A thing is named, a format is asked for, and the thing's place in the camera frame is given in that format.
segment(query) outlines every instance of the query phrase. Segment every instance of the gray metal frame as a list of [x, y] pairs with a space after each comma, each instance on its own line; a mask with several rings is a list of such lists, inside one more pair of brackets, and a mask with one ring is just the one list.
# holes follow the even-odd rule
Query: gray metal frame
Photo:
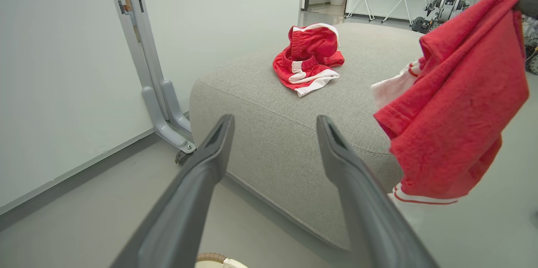
[[459, 5], [459, 2], [461, 0], [454, 0], [454, 4], [452, 4], [452, 6], [450, 6], [450, 9], [449, 10], [445, 10], [445, 1], [446, 0], [441, 0], [440, 2], [440, 6], [439, 6], [439, 16], [438, 16], [438, 20], [440, 21], [448, 21], [450, 19], [450, 17], [452, 17], [452, 14], [454, 14], [456, 12], [456, 10], [458, 9], [458, 5]]
[[196, 150], [194, 143], [189, 142], [181, 136], [167, 122], [167, 119], [169, 119], [173, 126], [192, 136], [190, 121], [181, 112], [172, 82], [170, 80], [164, 80], [145, 1], [131, 0], [144, 53], [140, 51], [131, 19], [124, 14], [122, 9], [122, 4], [125, 4], [125, 0], [114, 0], [114, 3], [138, 77], [140, 78], [142, 97], [146, 103], [146, 108], [156, 133], [184, 153], [194, 152]]

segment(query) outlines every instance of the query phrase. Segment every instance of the gray fabric ottoman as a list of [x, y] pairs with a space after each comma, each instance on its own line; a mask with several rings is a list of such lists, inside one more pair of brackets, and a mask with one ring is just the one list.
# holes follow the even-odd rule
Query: gray fabric ottoman
[[190, 120], [200, 143], [221, 115], [234, 114], [229, 176], [317, 237], [349, 249], [338, 190], [321, 164], [315, 119], [329, 115], [390, 191], [402, 172], [372, 117], [369, 87], [421, 57], [422, 34], [369, 24], [336, 27], [345, 58], [335, 68], [340, 78], [299, 98], [273, 72], [273, 59], [287, 46], [276, 45], [200, 79], [190, 98]]

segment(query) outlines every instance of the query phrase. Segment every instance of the hallway floor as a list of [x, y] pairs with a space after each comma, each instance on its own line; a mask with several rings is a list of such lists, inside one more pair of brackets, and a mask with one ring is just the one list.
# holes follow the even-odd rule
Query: hallway floor
[[398, 29], [411, 29], [408, 21], [400, 20], [388, 20], [385, 23], [381, 23], [383, 19], [377, 18], [372, 21], [368, 21], [366, 16], [352, 16], [345, 18], [344, 15], [330, 15], [316, 12], [299, 12], [299, 26], [307, 26], [313, 23], [327, 23], [330, 25], [336, 25], [340, 23], [368, 23], [371, 25], [383, 25], [390, 27], [397, 27]]
[[317, 4], [308, 8], [309, 12], [342, 16], [344, 15], [345, 2], [342, 5]]

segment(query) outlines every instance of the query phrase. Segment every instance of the gray floor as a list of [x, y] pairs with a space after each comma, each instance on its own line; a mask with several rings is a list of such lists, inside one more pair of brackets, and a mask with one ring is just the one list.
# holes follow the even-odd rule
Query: gray floor
[[[0, 267], [105, 268], [178, 173], [177, 149], [153, 134], [0, 216]], [[352, 267], [231, 180], [215, 189], [200, 252], [250, 267]]]
[[[310, 12], [300, 17], [301, 25], [368, 23]], [[401, 21], [384, 25], [409, 29]], [[488, 174], [419, 230], [442, 267], [537, 266], [538, 76], [528, 80], [531, 98], [503, 132]], [[107, 267], [177, 174], [176, 152], [152, 135], [0, 216], [0, 267]], [[350, 253], [325, 245], [229, 179], [213, 194], [200, 252], [223, 253], [252, 268], [353, 267]]]
[[366, 16], [352, 16], [350, 18], [344, 18], [344, 15], [328, 15], [324, 13], [301, 11], [299, 15], [299, 26], [307, 26], [319, 22], [330, 25], [340, 23], [369, 23], [373, 25], [397, 27], [398, 29], [411, 29], [408, 21], [388, 20], [385, 23], [381, 23], [381, 20], [382, 19], [377, 18], [373, 21], [368, 21], [368, 17]]

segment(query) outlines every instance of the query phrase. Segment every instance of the red cloth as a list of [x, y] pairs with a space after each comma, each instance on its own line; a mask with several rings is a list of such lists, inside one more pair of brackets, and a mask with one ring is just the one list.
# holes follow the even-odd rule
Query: red cloth
[[417, 81], [374, 114], [405, 174], [403, 201], [456, 201], [492, 164], [529, 96], [517, 2], [481, 0], [423, 36]]
[[285, 87], [302, 97], [340, 77], [331, 69], [344, 64], [335, 27], [325, 23], [293, 26], [288, 38], [290, 45], [273, 61], [273, 69]]

